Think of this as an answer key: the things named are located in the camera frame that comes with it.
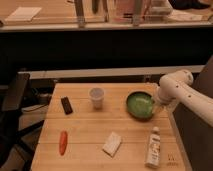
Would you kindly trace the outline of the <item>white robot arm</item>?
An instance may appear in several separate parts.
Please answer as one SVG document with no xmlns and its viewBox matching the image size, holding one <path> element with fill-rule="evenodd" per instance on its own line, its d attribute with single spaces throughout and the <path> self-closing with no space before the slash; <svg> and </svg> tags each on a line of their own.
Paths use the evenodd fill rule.
<svg viewBox="0 0 213 171">
<path fill-rule="evenodd" d="M 164 105 L 178 99 L 213 127 L 213 98 L 193 89 L 191 87 L 193 81 L 193 75 L 189 70 L 165 74 L 160 78 L 152 98 L 156 103 Z"/>
</svg>

